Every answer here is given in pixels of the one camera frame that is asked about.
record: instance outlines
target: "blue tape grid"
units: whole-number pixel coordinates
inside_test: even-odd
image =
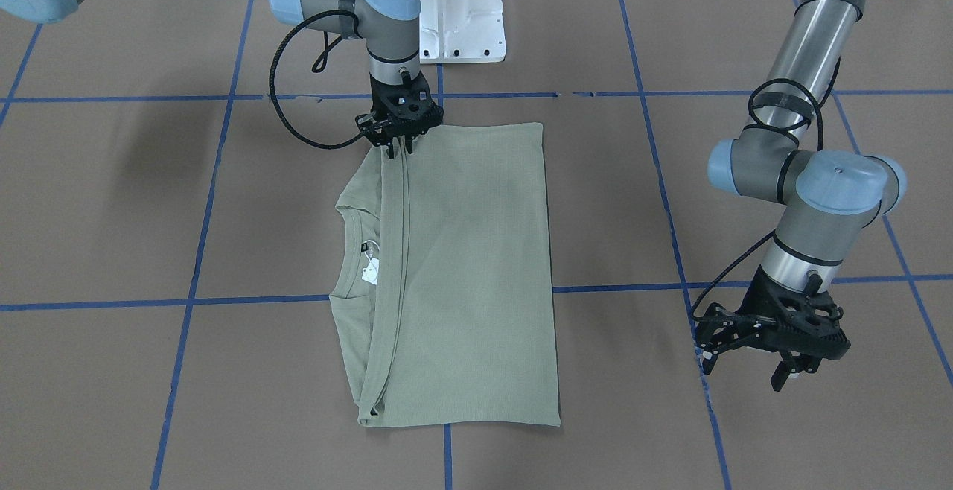
[[[23,60],[20,60],[20,67],[16,70],[13,85],[10,86],[10,92],[7,93],[7,97],[4,99],[3,110],[0,110],[0,127],[3,127],[4,120],[7,119],[7,113],[10,112],[10,105],[13,103],[13,97],[16,95],[16,89],[20,87],[20,80],[23,80],[23,73],[27,70],[27,63],[30,62],[30,56],[34,54],[36,40],[39,38],[42,30],[43,25],[36,26],[34,35],[30,38],[30,45],[27,45],[27,50],[23,53]]]
[[[672,239],[672,252],[675,256],[675,265],[678,269],[678,283],[681,286],[681,296],[684,299],[685,303],[685,313],[686,320],[688,321],[689,330],[692,333],[692,338],[695,338],[695,328],[691,320],[691,298],[688,296],[688,284],[685,280],[685,269],[681,263],[681,252],[678,250],[678,236],[675,231],[675,219],[672,217],[672,210],[668,203],[668,192],[665,189],[665,178],[663,172],[661,171],[661,163],[658,160],[658,150],[656,147],[656,141],[654,140],[654,131],[652,128],[652,117],[649,114],[648,100],[646,99],[646,88],[643,85],[643,76],[641,76],[640,67],[639,67],[639,55],[636,52],[636,43],[632,37],[632,28],[629,25],[629,12],[625,7],[625,0],[619,0],[619,10],[622,12],[622,24],[625,28],[625,36],[629,42],[629,54],[632,59],[632,72],[636,77],[636,87],[639,89],[639,100],[641,107],[643,108],[643,116],[646,118],[646,133],[648,135],[649,147],[652,151],[652,163],[656,168],[656,174],[658,176],[658,192],[661,195],[661,202],[665,209],[665,217],[668,221],[668,229],[671,233]],[[695,356],[697,357],[698,349],[695,348]],[[725,459],[724,455],[724,446],[721,443],[721,427],[718,426],[718,416],[715,414],[715,408],[712,405],[711,391],[708,387],[708,379],[705,378],[704,373],[701,371],[701,361],[698,361],[698,379],[701,382],[702,392],[704,392],[705,406],[708,409],[708,420],[711,423],[712,428],[712,439],[715,440],[715,452],[718,454],[718,465],[721,466],[721,480],[724,483],[725,490],[731,490],[731,475],[728,471],[728,461]]]
[[[156,467],[153,469],[153,481],[150,484],[150,490],[158,490],[159,481],[162,477],[162,464],[165,461],[166,445],[169,442],[169,430],[171,420],[173,420],[173,410],[176,409],[176,395],[178,394],[179,378],[182,374],[182,361],[185,358],[185,347],[188,341],[188,326],[191,324],[191,312],[194,309],[195,293],[198,291],[198,277],[202,270],[202,256],[205,252],[205,239],[208,237],[208,223],[211,221],[211,208],[215,201],[215,181],[218,178],[218,168],[222,164],[222,150],[225,147],[225,140],[228,137],[229,124],[232,121],[232,107],[235,106],[235,93],[238,90],[238,73],[241,72],[241,58],[245,52],[245,41],[248,37],[248,27],[252,22],[252,6],[255,6],[255,0],[248,0],[245,9],[245,21],[242,25],[241,39],[238,41],[238,52],[235,55],[235,69],[232,70],[232,86],[229,89],[228,104],[225,106],[225,117],[222,120],[222,131],[218,137],[218,150],[215,152],[215,165],[211,171],[211,182],[208,184],[208,200],[205,202],[205,218],[202,220],[202,232],[198,238],[198,250],[195,252],[195,269],[191,276],[191,285],[188,287],[188,299],[190,303],[186,305],[184,317],[182,318],[182,330],[179,335],[178,350],[176,351],[176,365],[173,367],[173,377],[171,378],[169,401],[166,402],[166,415],[162,423],[162,433],[159,437],[159,447],[156,452]]]
[[[219,137],[219,144],[217,150],[217,158],[215,158],[214,170],[212,171],[212,178],[210,189],[208,190],[208,200],[207,205],[205,205],[205,218],[203,220],[202,232],[200,236],[200,243],[198,244],[197,257],[195,257],[195,268],[193,279],[191,280],[190,292],[188,292],[188,298],[178,298],[178,299],[156,299],[156,300],[118,300],[118,301],[92,301],[92,302],[55,302],[55,303],[31,303],[31,304],[0,304],[0,311],[41,311],[41,310],[79,310],[79,309],[101,309],[101,308],[131,308],[131,307],[169,307],[169,306],[185,306],[186,311],[183,317],[182,330],[179,338],[178,350],[176,352],[176,364],[173,368],[173,378],[171,378],[170,384],[170,396],[169,401],[167,402],[166,415],[163,423],[162,433],[159,440],[159,447],[156,453],[156,466],[153,469],[153,481],[150,486],[152,490],[157,490],[159,486],[159,481],[162,472],[162,463],[165,456],[165,449],[168,443],[169,430],[171,423],[171,416],[173,415],[174,402],[176,402],[176,393],[178,389],[178,381],[181,375],[182,362],[185,353],[186,341],[188,339],[188,325],[191,323],[191,311],[194,309],[194,306],[198,305],[227,305],[227,304],[258,304],[258,303],[282,303],[282,302],[316,302],[316,301],[326,301],[328,300],[327,294],[300,294],[300,296],[236,296],[236,297],[211,297],[211,298],[198,298],[195,296],[197,293],[198,279],[200,279],[200,270],[202,263],[202,255],[204,253],[205,238],[208,235],[208,223],[211,219],[211,209],[214,205],[214,187],[215,180],[217,180],[217,172],[219,165],[221,164],[222,150],[224,148],[225,140],[228,133],[229,121],[231,121],[232,107],[234,106],[235,101],[258,101],[265,100],[265,95],[258,94],[236,94],[236,87],[238,87],[238,74],[241,66],[241,58],[244,52],[244,45],[247,38],[249,22],[251,22],[252,15],[252,6],[255,0],[248,0],[248,5],[246,8],[246,15],[244,25],[242,27],[241,40],[238,46],[238,55],[236,55],[235,60],[235,69],[232,73],[232,86],[229,90],[228,95],[167,95],[167,96],[112,96],[112,97],[16,97],[16,90],[21,83],[24,72],[26,70],[28,61],[31,58],[31,55],[34,51],[35,43],[38,39],[38,36],[41,33],[42,26],[37,25],[37,28],[34,30],[34,34],[31,37],[30,43],[24,52],[23,60],[20,63],[20,67],[17,71],[16,77],[14,79],[13,85],[10,87],[7,97],[0,98],[0,103],[3,103],[2,110],[0,110],[0,126],[3,125],[4,120],[9,113],[11,104],[35,104],[35,103],[125,103],[125,102],[191,102],[191,101],[226,101],[228,102],[226,106],[225,118],[223,121],[222,131]],[[658,175],[658,185],[660,186],[660,195],[663,198],[663,207],[665,208],[666,214],[669,221],[669,229],[671,232],[673,253],[676,259],[676,265],[678,267],[678,274],[680,274],[680,283],[662,283],[662,284],[634,284],[634,285],[606,285],[606,286],[567,286],[567,287],[554,287],[552,292],[554,293],[598,293],[598,292],[637,292],[638,290],[681,290],[682,296],[685,300],[686,309],[689,306],[689,297],[688,289],[701,289],[707,284],[705,282],[687,282],[684,277],[684,270],[681,265],[681,254],[678,252],[678,239],[675,232],[674,220],[671,216],[670,208],[668,205],[668,197],[665,191],[665,185],[663,180],[663,172],[661,172],[660,162],[657,158],[656,145],[654,144],[654,134],[651,124],[651,117],[648,111],[648,104],[646,98],[649,97],[680,97],[680,96],[748,96],[750,91],[748,90],[665,90],[665,91],[650,91],[645,90],[643,87],[643,82],[641,82],[640,69],[639,69],[639,60],[637,60],[637,52],[634,47],[634,40],[632,37],[632,32],[629,26],[628,14],[625,8],[625,0],[619,0],[620,11],[622,11],[622,20],[623,25],[625,26],[626,36],[629,42],[630,55],[633,65],[633,73],[637,81],[637,91],[581,91],[573,92],[574,96],[582,97],[633,97],[639,98],[641,107],[643,108],[643,116],[646,120],[646,129],[649,136],[650,147],[652,148],[652,157],[653,162],[656,165],[657,175]],[[479,99],[479,98],[555,98],[561,97],[561,94],[557,92],[486,92],[486,93],[445,93],[443,90],[443,66],[436,66],[438,70],[438,100],[440,104],[444,103],[445,99]],[[850,124],[847,120],[847,114],[844,112],[843,104],[841,104],[839,95],[887,95],[887,96],[906,96],[906,95],[951,95],[953,94],[953,89],[835,89],[833,94],[833,99],[837,104],[838,111],[841,114],[841,120],[844,121],[844,126],[847,129],[847,133],[850,136],[851,143],[853,144],[855,150],[860,152],[858,149],[857,142],[853,131],[851,130]],[[347,100],[347,99],[370,99],[371,95],[369,93],[360,93],[360,94],[282,94],[279,95],[280,99],[296,99],[296,98],[319,98],[319,99],[328,99],[328,100]],[[949,359],[946,358],[946,352],[943,351],[942,344],[940,344],[939,337],[936,334],[935,328],[933,328],[932,321],[930,320],[929,313],[925,309],[925,305],[920,298],[918,287],[916,286],[917,281],[950,281],[953,280],[953,274],[912,274],[909,270],[908,263],[906,263],[905,256],[903,255],[901,246],[899,245],[899,240],[896,239],[895,232],[889,222],[889,220],[884,218],[885,226],[890,236],[891,242],[893,243],[894,249],[896,250],[896,255],[898,255],[899,262],[901,262],[903,269],[903,276],[862,276],[862,277],[843,277],[842,279],[835,280],[835,283],[838,284],[852,284],[852,283],[891,283],[891,282],[904,282],[908,283],[911,292],[916,300],[918,305],[920,316],[922,316],[923,321],[925,321],[925,326],[927,331],[930,334],[930,337],[933,341],[934,347],[937,351],[940,362],[942,362],[944,371],[946,371],[946,377],[949,379],[950,384],[953,385],[953,372],[951,372]],[[746,287],[748,283],[745,282],[722,282],[721,287]],[[707,382],[705,381],[704,375],[700,374],[702,388],[704,388],[705,401],[708,407],[709,418],[712,423],[712,432],[715,439],[715,448],[718,450],[718,460],[721,464],[722,477],[724,478],[724,485],[726,489],[731,488],[731,480],[728,472],[728,466],[724,458],[724,447],[721,444],[721,433],[719,433],[718,428],[718,419],[715,416],[714,410],[711,405],[711,395],[708,390]],[[452,447],[452,426],[449,424],[444,425],[444,486],[447,490],[453,488],[453,447]]]

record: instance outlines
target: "olive green fabric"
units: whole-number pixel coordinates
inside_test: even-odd
[[[442,126],[395,151],[372,148],[337,203],[331,311],[358,422],[558,426],[541,124]]]

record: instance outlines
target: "metal cylinder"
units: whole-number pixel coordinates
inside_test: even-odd
[[[845,1],[817,0],[801,6],[797,9],[784,45],[777,53],[768,79],[795,80],[806,87],[815,99],[820,100],[857,18],[857,8]],[[779,91],[807,101],[800,90],[789,85],[779,83],[769,86],[766,91]],[[758,109],[756,115],[766,124],[782,128],[792,127],[803,119],[799,114],[777,106]],[[806,126],[799,127],[792,134],[800,139],[806,130]]]
[[[877,214],[871,212],[842,215],[822,212],[804,203],[794,194],[777,222],[776,236],[791,249],[821,262],[843,261],[853,248],[861,229]]]
[[[768,245],[765,253],[765,259],[762,259],[762,270],[765,271],[770,279],[775,280],[783,287],[797,292],[803,292],[807,286],[808,277],[811,273],[817,273],[823,283],[820,284],[818,293],[824,293],[841,265],[815,265],[810,261],[799,259],[788,252],[784,252],[777,243],[772,242]]]
[[[420,72],[419,0],[356,0],[360,35],[367,41],[371,76],[387,85],[403,83],[404,70]]]

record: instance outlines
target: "white label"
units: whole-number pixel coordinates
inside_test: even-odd
[[[377,285],[377,269],[379,269],[379,267],[380,260],[377,259],[377,257],[372,257],[370,263],[368,263],[368,266],[361,270],[360,279]]]

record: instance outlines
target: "black cable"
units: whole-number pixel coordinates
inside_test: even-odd
[[[320,73],[324,71],[324,68],[328,66],[328,55],[331,54],[331,49],[337,47],[337,43],[344,41],[344,36],[338,36],[333,42],[328,42],[328,33],[322,32],[324,34],[324,50],[321,51],[320,55],[317,55],[317,60],[314,60],[313,66],[310,67],[310,72]]]
[[[272,104],[273,106],[275,106],[275,112],[278,114],[278,119],[281,120],[281,123],[285,126],[285,128],[287,128],[289,133],[292,133],[292,135],[295,136],[295,138],[297,138],[300,141],[303,141],[305,144],[309,144],[309,146],[311,147],[317,147],[320,150],[340,150],[341,147],[350,146],[350,144],[353,144],[355,141],[361,140],[361,137],[363,136],[363,134],[358,133],[357,136],[355,136],[354,138],[351,138],[351,140],[343,141],[341,144],[321,144],[319,143],[319,141],[310,140],[310,138],[305,138],[304,136],[302,136],[301,133],[299,133],[299,131],[297,131],[295,127],[292,127],[292,124],[289,123],[288,118],[285,117],[284,111],[281,110],[281,104],[278,102],[278,96],[275,93],[275,72],[278,70],[278,63],[281,62],[281,55],[284,54],[285,48],[288,46],[288,43],[292,41],[292,38],[297,35],[298,32],[304,30],[308,25],[312,24],[312,22],[317,22],[317,21],[320,21],[320,19],[324,19],[326,17],[336,16],[336,15],[343,15],[345,17],[350,17],[351,19],[353,19],[354,20],[354,34],[357,34],[359,36],[357,32],[357,25],[360,24],[360,19],[357,18],[357,15],[354,15],[354,12],[348,12],[346,10],[328,10],[328,11],[323,11],[316,15],[312,15],[309,18],[304,19],[304,21],[300,22],[298,25],[296,25],[295,28],[292,28],[292,31],[289,32],[288,35],[285,36],[285,39],[281,41],[280,45],[278,45],[277,50],[275,50],[275,58],[272,59],[272,69],[268,73],[268,98],[272,100]],[[326,63],[327,53],[328,51],[331,50],[331,48],[327,48],[325,49],[325,52],[321,53],[324,56],[325,65],[327,65]]]
[[[707,294],[710,293],[712,289],[715,289],[715,286],[717,286],[718,283],[721,282],[721,280],[724,279],[725,276],[728,276],[729,272],[732,272],[732,270],[734,270],[736,266],[741,265],[742,261],[745,261],[745,259],[748,259],[749,255],[752,255],[752,253],[754,253],[756,249],[760,248],[764,243],[769,242],[769,240],[771,240],[773,237],[774,237],[774,232],[772,231],[768,233],[768,235],[763,236],[763,238],[760,238],[759,241],[754,243],[751,248],[749,248],[748,250],[745,250],[745,253],[742,253],[742,255],[738,257],[738,259],[735,259],[731,263],[731,265],[728,265],[728,267],[726,267],[725,270],[722,270],[721,274],[718,274],[718,276],[716,276],[715,279],[708,284],[708,287],[705,287],[705,289],[702,290],[701,294],[698,294],[698,298],[695,298],[695,303],[692,304],[692,310],[691,310],[692,320],[694,320],[695,322],[700,322],[705,320],[704,317],[695,316],[695,310],[698,310],[698,304],[701,304],[701,300],[704,300],[704,297],[707,296]]]
[[[827,90],[824,91],[824,96],[820,98],[820,106],[824,106],[824,103],[827,103],[827,98],[830,97],[831,92],[834,91],[834,82],[837,82],[837,73],[841,70],[841,59],[837,59],[837,65],[834,66],[834,73],[831,73],[831,82],[827,83]]]
[[[796,130],[798,127],[803,126],[804,124],[810,124],[811,120],[809,116],[801,116],[803,120],[798,121],[796,124],[790,127],[774,127],[769,126],[765,123],[765,120],[760,119],[758,114],[755,113],[755,97],[758,96],[760,92],[766,89],[766,87],[772,85],[789,85],[795,87],[797,91],[803,93],[804,97],[807,97],[807,102],[811,104],[811,109],[814,110],[814,116],[817,116],[817,151],[824,149],[824,119],[820,115],[820,103],[817,102],[814,95],[811,93],[811,90],[804,87],[802,83],[797,82],[796,80],[791,79],[771,79],[766,80],[761,86],[758,86],[755,91],[751,92],[751,97],[748,98],[748,116],[758,124],[759,127],[765,128],[765,130],[773,130],[775,133],[787,134],[792,130]]]

